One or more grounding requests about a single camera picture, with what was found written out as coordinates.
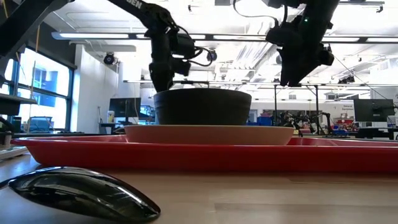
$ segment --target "red tray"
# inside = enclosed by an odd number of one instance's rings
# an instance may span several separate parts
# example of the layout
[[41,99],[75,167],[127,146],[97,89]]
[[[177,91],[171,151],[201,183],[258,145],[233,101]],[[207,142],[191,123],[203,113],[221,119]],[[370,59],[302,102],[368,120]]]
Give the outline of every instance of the red tray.
[[124,136],[14,139],[46,166],[214,172],[398,172],[398,142],[293,138],[288,146],[128,143]]

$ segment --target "laboratory workbench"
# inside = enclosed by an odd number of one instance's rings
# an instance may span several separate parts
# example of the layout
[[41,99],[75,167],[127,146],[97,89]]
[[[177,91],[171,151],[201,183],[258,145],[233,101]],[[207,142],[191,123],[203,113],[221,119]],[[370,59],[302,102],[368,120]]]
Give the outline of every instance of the laboratory workbench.
[[[29,154],[0,161],[0,181],[38,167]],[[398,220],[398,175],[393,174],[97,171],[128,182],[158,203],[162,214],[155,223],[396,224]],[[11,203],[11,194],[14,193],[7,189],[0,190],[1,223],[91,223],[70,220],[67,213],[49,212],[45,207],[39,211],[37,207],[15,203],[15,199]]]

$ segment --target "black bowl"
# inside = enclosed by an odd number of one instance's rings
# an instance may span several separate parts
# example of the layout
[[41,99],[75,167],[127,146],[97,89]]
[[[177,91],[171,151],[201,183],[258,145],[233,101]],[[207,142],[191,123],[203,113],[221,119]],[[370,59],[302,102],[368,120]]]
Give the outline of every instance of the black bowl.
[[154,96],[159,124],[245,125],[251,95],[215,88],[168,90]]

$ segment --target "computer mouse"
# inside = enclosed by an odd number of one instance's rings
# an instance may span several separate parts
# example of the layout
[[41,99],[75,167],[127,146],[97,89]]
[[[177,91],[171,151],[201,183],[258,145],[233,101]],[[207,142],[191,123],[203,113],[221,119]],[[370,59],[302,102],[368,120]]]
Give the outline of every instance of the computer mouse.
[[160,208],[133,186],[77,167],[51,167],[0,183],[35,203],[117,222],[155,220]]

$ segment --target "chair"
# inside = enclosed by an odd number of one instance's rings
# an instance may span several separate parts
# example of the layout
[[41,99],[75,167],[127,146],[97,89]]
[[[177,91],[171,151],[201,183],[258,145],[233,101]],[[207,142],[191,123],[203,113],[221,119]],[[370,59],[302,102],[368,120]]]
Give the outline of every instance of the chair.
[[44,117],[44,116],[35,116],[35,117],[29,118],[29,120],[30,120],[29,132],[30,133],[49,133],[51,119],[52,119],[52,117]]

